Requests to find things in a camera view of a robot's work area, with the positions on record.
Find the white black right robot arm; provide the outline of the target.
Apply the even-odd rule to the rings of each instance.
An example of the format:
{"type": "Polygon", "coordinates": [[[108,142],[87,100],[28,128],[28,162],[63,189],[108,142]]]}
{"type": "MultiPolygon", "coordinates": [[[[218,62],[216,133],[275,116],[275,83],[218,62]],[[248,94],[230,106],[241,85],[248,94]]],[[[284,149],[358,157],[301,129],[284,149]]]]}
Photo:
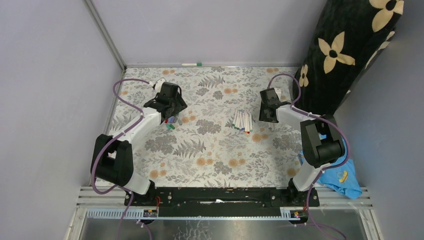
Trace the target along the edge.
{"type": "Polygon", "coordinates": [[[342,135],[333,115],[308,113],[287,101],[280,101],[275,88],[262,90],[260,98],[260,121],[289,125],[301,133],[305,160],[292,179],[294,188],[286,193],[287,201],[299,206],[307,199],[305,191],[314,184],[319,173],[345,154],[342,135]]]}

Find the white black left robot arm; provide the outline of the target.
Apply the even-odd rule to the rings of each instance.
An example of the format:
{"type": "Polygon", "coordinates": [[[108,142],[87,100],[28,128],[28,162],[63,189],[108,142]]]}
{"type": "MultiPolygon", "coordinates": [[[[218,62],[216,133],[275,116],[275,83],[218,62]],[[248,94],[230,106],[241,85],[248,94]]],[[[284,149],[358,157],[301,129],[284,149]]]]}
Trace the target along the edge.
{"type": "Polygon", "coordinates": [[[155,200],[155,192],[151,189],[154,183],[135,171],[133,146],[166,120],[177,116],[188,105],[183,100],[181,87],[166,82],[163,78],[151,85],[156,94],[143,106],[121,98],[116,89],[120,83],[123,80],[113,85],[113,93],[122,103],[137,110],[139,115],[112,135],[100,134],[96,138],[90,167],[91,184],[97,194],[104,195],[108,191],[99,190],[96,179],[107,181],[113,188],[119,187],[136,193],[136,199],[148,206],[155,200]]]}

